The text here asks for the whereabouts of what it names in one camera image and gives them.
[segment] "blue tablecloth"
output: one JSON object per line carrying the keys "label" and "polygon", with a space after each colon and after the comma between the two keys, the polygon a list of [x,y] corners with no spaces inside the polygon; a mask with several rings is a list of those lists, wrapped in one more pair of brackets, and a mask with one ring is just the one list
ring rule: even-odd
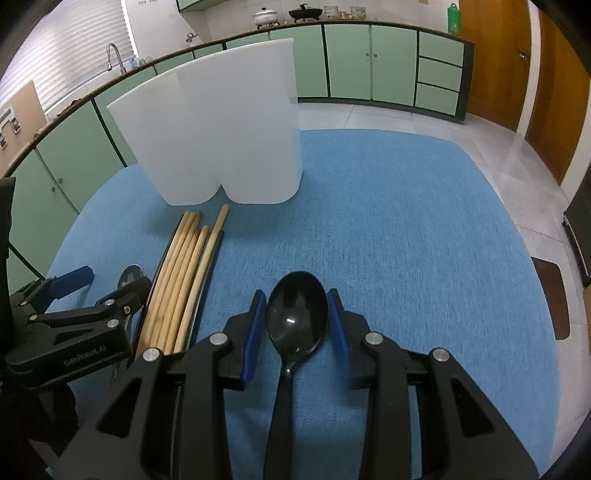
{"label": "blue tablecloth", "polygon": [[[230,203],[199,338],[245,311],[255,289],[269,295],[284,274],[311,271],[403,348],[449,349],[543,471],[558,410],[556,342],[530,256],[484,176],[456,144],[421,135],[301,137],[304,175],[291,200],[237,205],[221,189],[189,208],[212,226]],[[120,171],[80,213],[50,270],[89,265],[94,283],[53,310],[94,304],[128,264],[152,276],[184,210],[164,203],[140,166]],[[251,387],[226,393],[236,480],[261,478],[279,370],[265,335]],[[72,383],[82,419],[105,396],[108,375]],[[339,383],[325,342],[296,373],[294,479],[358,477],[366,402],[366,391]]]}

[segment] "kitchen cabinet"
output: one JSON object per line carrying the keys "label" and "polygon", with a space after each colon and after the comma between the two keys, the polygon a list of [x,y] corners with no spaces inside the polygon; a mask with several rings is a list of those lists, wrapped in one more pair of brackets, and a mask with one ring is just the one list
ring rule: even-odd
{"label": "kitchen cabinet", "polygon": [[464,62],[464,44],[451,38],[432,33],[419,32],[419,55],[442,60],[461,67]]}
{"label": "kitchen cabinet", "polygon": [[270,32],[270,39],[294,39],[295,85],[298,97],[326,97],[326,65],[322,27],[285,28]]}
{"label": "kitchen cabinet", "polygon": [[221,43],[217,43],[215,45],[210,45],[208,47],[198,48],[197,50],[193,50],[193,56],[195,59],[200,59],[205,55],[210,55],[212,53],[217,53],[218,51],[222,51],[223,47]]}
{"label": "kitchen cabinet", "polygon": [[372,99],[412,105],[417,72],[417,32],[371,27]]}
{"label": "kitchen cabinet", "polygon": [[242,47],[243,45],[250,45],[252,43],[259,43],[269,40],[269,32],[255,33],[247,37],[236,38],[226,42],[226,48]]}
{"label": "kitchen cabinet", "polygon": [[183,53],[181,55],[177,55],[168,60],[159,61],[154,68],[156,69],[156,74],[160,75],[161,73],[166,72],[167,70],[173,69],[182,65],[183,63],[187,63],[188,61],[194,60],[192,52]]}
{"label": "kitchen cabinet", "polygon": [[37,150],[78,211],[123,168],[91,102],[60,123]]}
{"label": "kitchen cabinet", "polygon": [[371,98],[371,62],[368,25],[326,25],[330,95]]}
{"label": "kitchen cabinet", "polygon": [[223,0],[178,0],[178,11],[202,11],[214,5],[219,5]]}
{"label": "kitchen cabinet", "polygon": [[8,253],[7,260],[8,270],[8,293],[12,295],[19,288],[25,286],[32,280],[36,280],[35,274],[28,269],[28,267],[21,262],[18,257],[12,253],[12,250]]}
{"label": "kitchen cabinet", "polygon": [[153,78],[155,76],[155,70],[152,67],[149,67],[147,69],[141,70],[140,72],[134,73],[132,76],[127,77],[125,80],[121,80],[119,83],[113,85],[111,88],[105,90],[104,92],[95,97],[96,106],[98,107],[100,115],[102,116],[105,122],[107,130],[109,130],[109,133],[113,138],[113,142],[115,142],[115,145],[117,145],[117,149],[119,150],[119,153],[121,153],[121,156],[123,157],[123,160],[125,161],[125,163],[127,163],[127,165],[133,165],[134,163],[137,163],[137,159],[135,158],[134,153],[131,151],[129,145],[123,138],[123,135],[119,131],[119,128],[117,128],[115,120],[113,120],[113,117],[107,110],[107,105],[117,100],[117,98],[119,98],[124,93],[129,92],[133,88],[137,87],[138,85],[144,82],[147,82],[148,80],[150,80],[150,78]]}
{"label": "kitchen cabinet", "polygon": [[457,92],[417,83],[417,100],[415,106],[435,112],[456,114]]}
{"label": "kitchen cabinet", "polygon": [[[10,241],[39,273],[46,275],[77,213],[36,150],[27,155],[13,176],[17,184]],[[11,261],[10,268],[15,282],[27,277],[15,262]]]}
{"label": "kitchen cabinet", "polygon": [[429,59],[418,59],[418,81],[460,91],[462,69],[448,63]]}

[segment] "silver spoon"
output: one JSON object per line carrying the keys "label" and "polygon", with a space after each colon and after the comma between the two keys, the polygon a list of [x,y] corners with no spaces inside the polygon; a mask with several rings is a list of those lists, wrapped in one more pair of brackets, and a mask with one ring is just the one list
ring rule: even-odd
{"label": "silver spoon", "polygon": [[[129,267],[126,267],[126,269],[123,270],[123,273],[119,277],[119,281],[117,282],[117,290],[119,290],[122,287],[125,287],[128,283],[131,283],[134,280],[137,280],[138,278],[143,276],[144,272],[139,265],[134,264],[130,265]],[[123,328],[125,329],[125,334],[127,335],[127,337],[129,337],[130,335],[130,331],[128,329],[128,327],[131,325],[131,323],[129,322],[130,317],[131,315],[127,315],[127,317],[125,317],[123,320]],[[113,364],[113,366],[111,367],[111,378],[109,380],[109,387],[111,387],[113,383],[115,383],[117,375],[119,374],[119,368],[121,367],[122,363],[123,361],[117,364]]]}

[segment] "black spoon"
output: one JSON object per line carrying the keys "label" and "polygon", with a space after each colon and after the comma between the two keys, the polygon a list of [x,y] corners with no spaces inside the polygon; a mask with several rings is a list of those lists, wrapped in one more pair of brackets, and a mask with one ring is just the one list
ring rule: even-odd
{"label": "black spoon", "polygon": [[264,480],[290,478],[293,374],[322,342],[328,318],[324,288],[308,272],[286,275],[269,297],[267,328],[281,355],[281,375],[267,439]]}
{"label": "black spoon", "polygon": [[[143,276],[144,271],[142,270],[142,267],[140,267],[139,265],[129,265],[128,267],[126,267],[125,270],[123,270],[123,273],[119,277],[119,281],[117,282],[117,289],[125,287],[128,283],[131,283],[134,280],[137,280],[138,278]],[[127,334],[128,338],[131,335],[131,332],[129,331],[131,327],[131,322],[129,321],[130,316],[131,315],[127,315],[127,317],[125,317],[125,320],[123,320],[125,333]],[[112,386],[113,383],[115,383],[115,380],[117,380],[117,375],[119,375],[119,369],[121,368],[121,365],[123,365],[123,362],[124,361],[122,360],[118,364],[113,364],[113,366],[111,367],[111,378],[109,380],[109,386]]]}

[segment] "wooden door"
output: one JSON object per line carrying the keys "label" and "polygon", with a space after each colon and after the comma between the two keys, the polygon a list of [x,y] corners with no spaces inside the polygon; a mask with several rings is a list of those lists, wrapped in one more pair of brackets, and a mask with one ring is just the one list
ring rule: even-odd
{"label": "wooden door", "polygon": [[298,97],[325,97],[326,66],[322,45],[322,27],[284,28],[269,33],[271,40],[294,39],[295,85]]}
{"label": "wooden door", "polygon": [[462,38],[475,44],[468,112],[517,130],[530,71],[527,0],[462,0]]}
{"label": "wooden door", "polygon": [[326,25],[330,96],[371,97],[371,62],[367,25]]}
{"label": "wooden door", "polygon": [[371,27],[373,99],[412,105],[417,78],[417,32]]}
{"label": "wooden door", "polygon": [[525,139],[562,181],[583,128],[589,75],[562,32],[542,12],[540,28],[540,79]]}

